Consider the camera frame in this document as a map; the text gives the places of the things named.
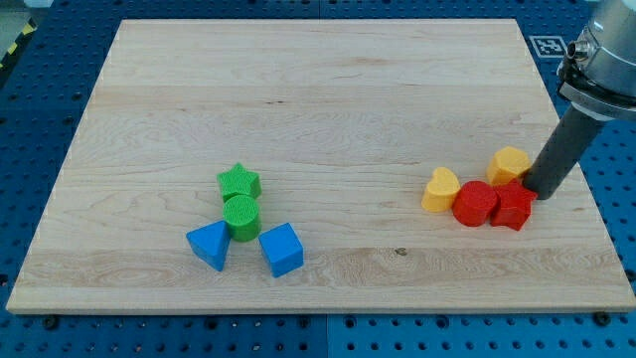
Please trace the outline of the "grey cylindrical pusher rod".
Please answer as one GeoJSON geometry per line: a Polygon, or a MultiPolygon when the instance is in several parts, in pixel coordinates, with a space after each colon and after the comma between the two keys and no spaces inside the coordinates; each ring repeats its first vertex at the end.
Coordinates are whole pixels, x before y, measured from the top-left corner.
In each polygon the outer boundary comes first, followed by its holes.
{"type": "Polygon", "coordinates": [[[523,186],[539,200],[549,199],[604,126],[604,121],[571,105],[532,164],[523,186]]]}

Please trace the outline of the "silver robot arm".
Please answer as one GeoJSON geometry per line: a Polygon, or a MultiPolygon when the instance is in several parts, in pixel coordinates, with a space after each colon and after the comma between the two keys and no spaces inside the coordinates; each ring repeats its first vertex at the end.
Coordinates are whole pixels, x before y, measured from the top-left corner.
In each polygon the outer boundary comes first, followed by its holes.
{"type": "Polygon", "coordinates": [[[523,186],[549,199],[608,121],[635,119],[635,3],[599,2],[558,67],[569,107],[523,186]]]}

